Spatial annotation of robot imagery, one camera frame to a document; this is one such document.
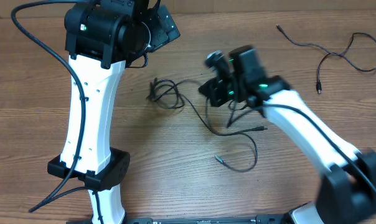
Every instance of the wire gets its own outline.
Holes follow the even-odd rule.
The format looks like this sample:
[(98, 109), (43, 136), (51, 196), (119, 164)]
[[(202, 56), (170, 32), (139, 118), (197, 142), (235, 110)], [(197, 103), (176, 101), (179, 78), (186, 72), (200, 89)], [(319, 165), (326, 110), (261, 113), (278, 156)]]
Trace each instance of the wire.
[(251, 110), (248, 110), (248, 111), (245, 111), (243, 112), (242, 114), (240, 114), (239, 116), (237, 116), (235, 119), (233, 119), (232, 123), (238, 121), (240, 118), (244, 117), (245, 115), (247, 115), (248, 113), (251, 113), (253, 111), (260, 111), (262, 110), (263, 108), (269, 108), (269, 107), (274, 107), (274, 108), (284, 108), (284, 109), (288, 109), (288, 110), (292, 110), (298, 114), (300, 114), (301, 116), (305, 117), (320, 133), (321, 135), (328, 141), (328, 143), (337, 151), (337, 153), (339, 153), (346, 161), (347, 163), (354, 168), (354, 172), (355, 172), (355, 175), (361, 177), (364, 182), (370, 187), (371, 191), (373, 191), (376, 195), (376, 187), (373, 185), (373, 183), (371, 183), (371, 181), (368, 179), (368, 177), (359, 169), (359, 167), (357, 166), (357, 164), (355, 164), (354, 161), (352, 161), (340, 148), (339, 146), (334, 143), (330, 138), (329, 136), (306, 114), (304, 113), (303, 111), (297, 109), (297, 108), (294, 108), (292, 106), (287, 106), (287, 105), (262, 105), (262, 106), (258, 106), (256, 108), (253, 108)]
[(79, 191), (79, 190), (88, 190), (88, 187), (76, 187), (76, 188), (74, 188), (74, 189), (71, 189), (71, 190), (65, 191), (64, 193), (58, 194), (57, 196), (54, 196), (54, 197), (52, 197), (51, 199), (49, 199), (48, 201), (46, 201), (46, 202), (43, 204), (43, 206), (44, 206), (44, 205), (48, 205), (49, 203), (51, 203), (51, 202), (53, 202), (53, 201), (55, 201), (55, 200), (57, 200), (57, 199), (59, 199), (59, 198), (62, 198), (63, 196), (66, 196), (66, 195), (68, 195), (68, 194), (70, 194), (70, 193), (74, 193), (74, 192)]
[(142, 24), (144, 24), (144, 26), (146, 27), (146, 29), (148, 30), (148, 34), (149, 34), (149, 41), (148, 41), (148, 44), (146, 45), (144, 51), (149, 47), (151, 46), (151, 42), (152, 42), (152, 35), (151, 35), (151, 31), (149, 30), (149, 27), (145, 24), (145, 22), (141, 22)]
[[(183, 80), (183, 81), (181, 81), (179, 83), (174, 83), (172, 80), (169, 80), (169, 79), (163, 79), (163, 80), (159, 80), (158, 81), (157, 78), (155, 78), (154, 82), (150, 83), (150, 94), (147, 97), (147, 100), (149, 100), (151, 102), (154, 102), (154, 103), (157, 103), (159, 105), (159, 107), (161, 107), (161, 108), (164, 108), (164, 109), (174, 109), (174, 110), (184, 107), (185, 106), (185, 101), (187, 101), (191, 105), (192, 109), (194, 109), (194, 111), (195, 111), (196, 115), (199, 117), (200, 121), (214, 135), (225, 137), (225, 136), (235, 136), (235, 135), (239, 135), (240, 134), (240, 135), (246, 136), (247, 138), (250, 139), (250, 141), (254, 145), (254, 149), (252, 149), (253, 155), (254, 155), (254, 163), (249, 168), (247, 168), (247, 169), (236, 169), (236, 168), (233, 168), (230, 165), (228, 165), (224, 160), (222, 160), (218, 155), (215, 155), (215, 159), (219, 163), (221, 163), (223, 166), (225, 166), (226, 168), (228, 168), (228, 169), (230, 169), (232, 171), (235, 171), (235, 172), (248, 172), (248, 171), (252, 170), (257, 165), (258, 149), (257, 149), (256, 142), (253, 140), (252, 137), (250, 137), (246, 133), (247, 132), (252, 132), (252, 131), (264, 131), (264, 130), (267, 130), (268, 128), (264, 127), (264, 126), (260, 126), (260, 127), (257, 127), (257, 128), (251, 128), (251, 129), (246, 129), (246, 130), (237, 131), (237, 132), (234, 132), (234, 133), (227, 133), (227, 134), (220, 133), (220, 132), (216, 131), (212, 127), (210, 119), (208, 117), (209, 99), (208, 98), (206, 99), (206, 104), (205, 104), (205, 118), (207, 120), (207, 123), (206, 123), (204, 121), (204, 119), (201, 117), (201, 115), (199, 114), (199, 112), (196, 110), (196, 108), (192, 104), (192, 102), (186, 96), (184, 96), (183, 94), (181, 94), (179, 92), (179, 90), (178, 90), (177, 87), (179, 85), (183, 84), (183, 83), (195, 83), (197, 85), (202, 85), (200, 82), (195, 81), (195, 80)], [(164, 88), (164, 87), (169, 87), (169, 88), (166, 91), (164, 91), (163, 93), (161, 93), (160, 95), (158, 95), (157, 92), (161, 88)], [(162, 97), (164, 97), (166, 95), (175, 95), (176, 96), (176, 102), (172, 106), (169, 106), (165, 102), (162, 101)]]
[(148, 54), (146, 52), (144, 52), (143, 56), (144, 56), (144, 59), (145, 59), (144, 65), (142, 65), (142, 66), (128, 66), (126, 68), (145, 68), (145, 67), (147, 67), (148, 66), (148, 62), (149, 62)]
[(304, 43), (304, 44), (300, 44), (300, 43), (297, 43), (295, 41), (293, 41), (292, 39), (290, 39), (286, 33), (283, 31), (282, 27), (279, 26), (279, 25), (276, 25), (276, 28), (294, 45), (297, 45), (297, 46), (301, 46), (301, 47), (306, 47), (306, 46), (314, 46), (314, 47), (318, 47), (320, 49), (322, 49), (323, 51), (325, 51), (327, 53), (327, 55), (324, 56), (324, 58), (322, 58), (321, 62), (319, 62), (319, 65), (318, 65), (318, 70), (317, 70), (317, 84), (316, 84), (316, 89), (317, 89), (317, 92), (318, 94), (321, 94), (322, 93), (322, 85), (321, 85), (321, 65), (322, 63), (329, 57), (329, 56), (338, 56), (340, 58), (344, 58), (344, 60), (346, 60), (351, 66), (353, 66), (356, 70), (358, 71), (361, 71), (361, 72), (372, 72), (372, 71), (375, 71), (376, 70), (376, 67), (374, 68), (371, 68), (371, 69), (362, 69), (362, 68), (359, 68), (358, 66), (356, 66), (354, 63), (352, 63), (346, 56), (345, 54), (347, 53), (347, 51), (349, 51), (353, 41), (354, 41), (354, 37), (356, 35), (364, 35), (366, 37), (369, 37), (371, 38), (375, 43), (376, 43), (376, 38), (373, 37), (372, 35), (370, 34), (367, 34), (367, 33), (364, 33), (364, 32), (355, 32), (351, 35), (351, 38), (350, 38), (350, 42), (349, 42), (349, 45), (345, 48), (345, 50), (342, 52), (342, 53), (335, 53), (335, 52), (331, 52), (329, 50), (327, 50), (326, 48), (318, 45), (318, 44), (313, 44), (313, 43)]
[(27, 4), (23, 4), (23, 5), (17, 6), (11, 12), (11, 19), (14, 22), (15, 26), (24, 35), (26, 35), (30, 40), (32, 40), (37, 45), (39, 45), (40, 47), (42, 47), (45, 51), (47, 51), (49, 54), (51, 54), (52, 56), (54, 56), (70, 72), (71, 76), (73, 77), (73, 79), (75, 80), (75, 82), (77, 84), (77, 88), (78, 88), (78, 91), (79, 91), (79, 94), (80, 94), (81, 107), (82, 107), (82, 115), (81, 115), (81, 121), (80, 121), (80, 130), (79, 130), (79, 135), (78, 135), (78, 140), (77, 140), (76, 153), (75, 153), (75, 156), (73, 157), (72, 166), (70, 167), (70, 170), (69, 170), (68, 174), (61, 181), (61, 183), (54, 189), (54, 191), (51, 192), (51, 194), (49, 194), (39, 204), (37, 204), (36, 206), (34, 206), (33, 208), (31, 208), (29, 210), (30, 213), (36, 211), (40, 207), (42, 207), (42, 206), (44, 206), (44, 205), (46, 205), (46, 204), (49, 203), (48, 201), (50, 201), (54, 197), (54, 195), (59, 192), (59, 190), (65, 185), (65, 183), (72, 176), (72, 174), (73, 174), (73, 172), (74, 172), (74, 170), (76, 168), (77, 162), (81, 158), (79, 155), (80, 155), (80, 148), (82, 146), (84, 127), (85, 127), (85, 120), (86, 120), (86, 97), (84, 95), (84, 90), (83, 90), (82, 83), (80, 82), (79, 78), (77, 77), (75, 71), (73, 71), (73, 69), (71, 68), (71, 66), (59, 54), (57, 54), (50, 47), (48, 47), (47, 45), (45, 45), (39, 39), (37, 39), (36, 37), (34, 37), (32, 34), (30, 34), (27, 30), (25, 30), (25, 28), (23, 28), (22, 25), (16, 19), (16, 13), (18, 11), (22, 10), (22, 9), (26, 9), (26, 8), (34, 7), (34, 6), (41, 6), (41, 5), (45, 5), (45, 4), (80, 3), (80, 2), (87, 2), (87, 1), (83, 1), (83, 0), (81, 0), (81, 1), (79, 1), (79, 0), (78, 1), (67, 1), (67, 0), (51, 1), (51, 0), (48, 0), (48, 1), (31, 2), (31, 3), (27, 3)]
[(241, 111), (241, 110), (244, 110), (244, 109), (246, 109), (247, 107), (248, 107), (248, 105), (245, 105), (245, 106), (242, 106), (240, 109), (234, 109), (234, 108), (232, 108), (231, 107), (231, 104), (232, 103), (234, 103), (234, 101), (231, 101), (229, 104), (228, 104), (228, 109), (230, 110), (230, 111)]
[(101, 207), (100, 207), (100, 196), (98, 195), (98, 191), (93, 191), (93, 195), (95, 195), (95, 202), (96, 202), (96, 210), (98, 212), (98, 220), (100, 221), (101, 224), (103, 223), (103, 217), (101, 214)]

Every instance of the wooden table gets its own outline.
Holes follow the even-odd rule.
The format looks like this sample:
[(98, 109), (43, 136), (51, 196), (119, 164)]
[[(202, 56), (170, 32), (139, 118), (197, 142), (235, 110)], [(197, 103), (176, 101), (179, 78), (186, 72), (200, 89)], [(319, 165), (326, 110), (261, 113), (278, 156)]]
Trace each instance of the wooden table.
[[(62, 18), (23, 19), (22, 24), (67, 58)], [(111, 127), (111, 145), (128, 151), (131, 164), (122, 181), (122, 201), (129, 217), (194, 218), (247, 217), (284, 213), (316, 198), (319, 176), (312, 165), (276, 126), (251, 114), (232, 130), (266, 125), (251, 134), (259, 150), (258, 165), (238, 174), (221, 166), (219, 154), (232, 165), (252, 162), (245, 138), (221, 138), (209, 133), (186, 107), (180, 113), (156, 108), (146, 101), (155, 77), (205, 82), (215, 74), (204, 59), (214, 50), (227, 53), (252, 44), (269, 76), (281, 75), (338, 135), (359, 149), (376, 150), (376, 72), (360, 73), (338, 58), (324, 63), (324, 92), (316, 94), (315, 78), (324, 52), (297, 47), (294, 40), (316, 42), (343, 50), (353, 32), (376, 37), (376, 11), (302, 11), (176, 15), (181, 37), (149, 56), (144, 69), (127, 69), (119, 85)], [(376, 45), (359, 37), (347, 54), (361, 67), (376, 65)], [(180, 91), (201, 113), (204, 97), (197, 86)], [(65, 142), (70, 106), (70, 75), (9, 19), (0, 19), (0, 223), (65, 223), (89, 218), (86, 192), (78, 192), (33, 214), (60, 182), (47, 174), (47, 162)], [(210, 110), (223, 129), (229, 111)], [(81, 186), (71, 180), (64, 190)], [(376, 217), (366, 223), (376, 223)]]

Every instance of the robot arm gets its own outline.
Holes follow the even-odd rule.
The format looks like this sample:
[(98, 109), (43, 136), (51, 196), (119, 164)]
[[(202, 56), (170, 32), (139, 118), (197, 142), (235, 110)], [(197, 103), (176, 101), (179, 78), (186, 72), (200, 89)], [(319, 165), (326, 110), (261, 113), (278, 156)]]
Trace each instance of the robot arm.
[[(353, 161), (357, 160), (356, 154), (360, 151), (340, 138), (326, 124), (324, 124), (303, 102), (299, 93), (294, 90), (282, 90), (270, 96), (270, 99), (264, 101), (265, 105), (287, 105), (295, 107), (316, 122), (316, 124), (349, 156)], [(264, 108), (264, 116), (269, 121), (282, 129), (293, 142), (303, 151), (318, 174), (323, 177), (331, 171), (332, 165), (344, 167), (347, 161), (337, 153), (334, 148), (326, 141), (321, 133), (303, 116), (294, 111), (266, 107)]]
[[(110, 147), (113, 105), (122, 74), (134, 60), (180, 36), (169, 11), (159, 2), (153, 9), (148, 9), (149, 0), (126, 4), (102, 0), (101, 6), (82, 2), (65, 16), (69, 65), (86, 96), (85, 130), (72, 177), (89, 189), (93, 224), (122, 223), (125, 217), (120, 182), (127, 172), (129, 154)], [(60, 178), (70, 171), (80, 129), (80, 95), (74, 79), (71, 97), (65, 147), (47, 168)]]
[[(214, 67), (217, 76), (202, 85), (199, 92), (210, 99), (212, 106), (236, 100), (246, 101), (250, 108), (261, 108), (258, 109), (260, 113), (298, 145), (322, 179), (316, 204), (309, 203), (289, 212), (289, 220), (285, 221), (294, 224), (350, 224), (376, 213), (376, 190), (370, 189), (352, 165), (358, 167), (376, 189), (376, 153), (361, 154), (355, 146), (328, 128), (281, 77), (268, 78), (252, 47), (244, 46), (230, 52), (229, 61), (234, 72), (229, 71), (221, 52), (208, 56), (205, 64)], [(278, 105), (290, 106), (304, 113), (342, 152), (338, 153), (310, 120), (297, 111)]]

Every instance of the loose cable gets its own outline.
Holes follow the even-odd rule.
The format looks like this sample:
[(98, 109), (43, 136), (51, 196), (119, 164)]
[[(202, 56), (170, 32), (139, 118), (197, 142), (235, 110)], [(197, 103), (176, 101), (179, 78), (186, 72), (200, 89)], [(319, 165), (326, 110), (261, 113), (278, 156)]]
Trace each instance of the loose cable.
[(96, 211), (98, 212), (98, 220), (100, 221), (101, 224), (104, 224), (103, 217), (101, 214), (100, 196), (98, 195), (98, 191), (94, 190), (93, 195), (95, 195)]
[(40, 207), (48, 204), (47, 202), (49, 200), (51, 200), (54, 197), (54, 195), (59, 192), (59, 190), (66, 184), (66, 182), (72, 176), (72, 174), (73, 174), (73, 172), (74, 172), (74, 170), (76, 168), (77, 162), (81, 158), (80, 157), (80, 150), (81, 150), (81, 146), (82, 146), (84, 127), (85, 127), (85, 120), (86, 120), (86, 97), (84, 95), (84, 90), (83, 90), (82, 83), (80, 82), (79, 78), (77, 77), (75, 71), (73, 71), (73, 69), (71, 68), (71, 66), (59, 54), (57, 54), (50, 47), (48, 47), (47, 45), (45, 45), (43, 42), (41, 42), (39, 39), (37, 39), (36, 37), (34, 37), (27, 30), (25, 30), (25, 28), (23, 28), (22, 25), (16, 19), (16, 13), (18, 11), (22, 10), (22, 9), (26, 9), (26, 8), (34, 7), (34, 6), (41, 6), (41, 5), (45, 5), (45, 4), (80, 3), (80, 2), (87, 2), (87, 1), (84, 1), (84, 0), (80, 0), (80, 1), (79, 0), (74, 0), (74, 1), (69, 1), (69, 0), (56, 0), (56, 1), (52, 1), (52, 0), (48, 0), (48, 1), (31, 2), (31, 3), (27, 3), (27, 4), (23, 4), (23, 5), (17, 6), (11, 12), (11, 19), (12, 19), (13, 23), (15, 24), (15, 26), (24, 35), (26, 35), (30, 40), (32, 40), (33, 42), (35, 42), (37, 45), (39, 45), (45, 51), (47, 51), (49, 54), (51, 54), (53, 57), (55, 57), (69, 71), (69, 73), (71, 74), (71, 76), (75, 80), (75, 83), (77, 84), (77, 88), (78, 88), (78, 91), (79, 91), (79, 94), (80, 94), (81, 108), (82, 108), (82, 115), (80, 117), (81, 118), (81, 120), (80, 120), (80, 130), (79, 130), (79, 135), (78, 135), (78, 140), (77, 140), (76, 153), (75, 153), (75, 156), (73, 157), (72, 166), (70, 167), (70, 170), (69, 170), (68, 174), (61, 181), (61, 183), (54, 189), (54, 191), (51, 192), (51, 194), (49, 194), (39, 204), (37, 204), (36, 206), (34, 206), (33, 208), (31, 208), (29, 210), (30, 213), (32, 213), (32, 212), (36, 211), (37, 209), (39, 209)]
[(316, 90), (318, 92), (318, 94), (321, 94), (322, 93), (322, 85), (321, 85), (321, 65), (322, 63), (324, 63), (324, 61), (329, 57), (329, 56), (338, 56), (340, 58), (344, 58), (344, 60), (346, 60), (351, 66), (353, 66), (356, 70), (358, 71), (361, 71), (361, 72), (372, 72), (372, 71), (376, 71), (376, 67), (374, 68), (371, 68), (371, 69), (363, 69), (363, 68), (359, 68), (358, 66), (356, 66), (354, 63), (352, 63), (346, 56), (345, 54), (347, 53), (347, 51), (349, 51), (353, 41), (354, 41), (354, 37), (356, 35), (364, 35), (366, 37), (369, 37), (370, 39), (372, 39), (375, 43), (376, 43), (376, 38), (373, 37), (372, 35), (370, 34), (367, 34), (367, 33), (364, 33), (364, 32), (355, 32), (351, 35), (351, 38), (350, 38), (350, 42), (349, 42), (349, 45), (345, 48), (345, 50), (342, 52), (342, 53), (335, 53), (335, 52), (331, 52), (329, 50), (327, 50), (325, 47), (323, 46), (320, 46), (318, 44), (313, 44), (313, 43), (303, 43), (303, 44), (300, 44), (300, 43), (297, 43), (296, 41), (293, 41), (292, 39), (290, 39), (286, 33), (283, 31), (282, 27), (279, 26), (279, 25), (276, 25), (276, 28), (287, 38), (288, 41), (290, 41), (292, 44), (294, 45), (297, 45), (297, 46), (300, 46), (300, 47), (307, 47), (307, 46), (313, 46), (313, 47), (318, 47), (320, 49), (322, 49), (323, 51), (325, 51), (327, 53), (327, 55), (325, 55), (321, 62), (319, 62), (319, 65), (318, 65), (318, 70), (317, 70), (317, 83), (316, 83)]
[(60, 198), (62, 198), (63, 196), (66, 196), (66, 195), (68, 195), (68, 194), (74, 193), (74, 192), (79, 191), (79, 190), (89, 190), (89, 188), (88, 188), (88, 187), (76, 187), (76, 188), (74, 188), (74, 189), (71, 189), (71, 190), (65, 191), (64, 193), (58, 194), (58, 195), (56, 195), (56, 196), (50, 198), (50, 199), (49, 199), (48, 201), (46, 201), (42, 206), (44, 206), (44, 205), (48, 205), (49, 203), (51, 203), (51, 202), (53, 202), (53, 201), (55, 201), (55, 200), (57, 200), (57, 199), (60, 199)]
[[(163, 79), (163, 80), (159, 80), (158, 81), (157, 78), (155, 78), (154, 82), (150, 83), (150, 94), (147, 97), (147, 100), (149, 100), (149, 101), (151, 101), (153, 103), (157, 103), (159, 105), (159, 107), (161, 107), (163, 109), (174, 109), (174, 110), (184, 107), (185, 106), (185, 101), (187, 101), (191, 105), (192, 109), (195, 111), (196, 115), (199, 117), (200, 121), (214, 135), (217, 135), (217, 136), (235, 136), (235, 135), (240, 134), (240, 135), (246, 136), (247, 138), (250, 139), (250, 141), (254, 145), (254, 148), (252, 149), (253, 155), (254, 155), (254, 163), (249, 168), (247, 168), (247, 169), (236, 169), (236, 168), (233, 168), (230, 165), (228, 165), (223, 159), (221, 159), (221, 157), (218, 156), (218, 155), (215, 155), (215, 159), (219, 163), (221, 163), (223, 166), (225, 166), (226, 168), (228, 168), (228, 169), (230, 169), (232, 171), (235, 171), (235, 172), (241, 172), (242, 173), (242, 172), (248, 172), (248, 171), (252, 170), (257, 165), (258, 149), (257, 149), (257, 145), (256, 145), (256, 142), (254, 141), (254, 139), (252, 137), (250, 137), (246, 133), (247, 132), (252, 132), (252, 131), (264, 131), (264, 130), (267, 130), (268, 128), (264, 127), (264, 126), (260, 126), (260, 127), (257, 127), (257, 128), (251, 128), (251, 129), (246, 129), (246, 130), (237, 131), (237, 132), (234, 132), (234, 133), (227, 133), (227, 134), (220, 133), (220, 132), (216, 131), (212, 127), (210, 119), (208, 117), (209, 99), (208, 98), (206, 99), (206, 104), (205, 104), (205, 118), (207, 120), (207, 123), (206, 123), (205, 120), (199, 114), (199, 112), (196, 110), (196, 108), (193, 105), (193, 103), (185, 95), (183, 95), (183, 94), (181, 94), (179, 92), (179, 90), (178, 90), (177, 87), (179, 85), (183, 84), (183, 83), (195, 83), (197, 85), (201, 85), (200, 82), (195, 81), (195, 80), (183, 80), (183, 81), (181, 81), (179, 83), (174, 83), (172, 80), (169, 80), (169, 79)], [(158, 91), (161, 88), (164, 88), (164, 87), (169, 87), (169, 88), (166, 91), (164, 91), (164, 92), (162, 92), (161, 94), (158, 95), (157, 94)], [(162, 97), (164, 97), (166, 95), (175, 95), (176, 96), (176, 101), (175, 101), (175, 103), (172, 106), (169, 106), (168, 104), (166, 104), (165, 102), (162, 101)]]
[(144, 64), (142, 66), (128, 66), (126, 68), (145, 68), (148, 66), (148, 62), (149, 62), (149, 59), (148, 59), (148, 54), (146, 52), (144, 52)]

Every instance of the cable connector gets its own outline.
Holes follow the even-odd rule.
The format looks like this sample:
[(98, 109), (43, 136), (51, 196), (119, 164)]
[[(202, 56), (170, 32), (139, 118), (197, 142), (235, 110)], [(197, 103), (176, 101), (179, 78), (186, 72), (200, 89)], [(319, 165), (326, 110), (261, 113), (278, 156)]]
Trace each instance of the cable connector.
[(214, 157), (215, 157), (215, 159), (216, 159), (219, 163), (224, 164), (224, 161), (221, 159), (220, 156), (218, 156), (218, 155), (214, 155)]
[(318, 94), (321, 94), (322, 93), (322, 85), (321, 85), (321, 81), (320, 80), (317, 81), (316, 88), (317, 88)]
[(268, 127), (260, 126), (256, 128), (256, 131), (266, 131), (268, 130)]
[(280, 32), (282, 32), (283, 33), (283, 29), (282, 29), (282, 27), (280, 26), (280, 25), (276, 25), (276, 28), (280, 31)]

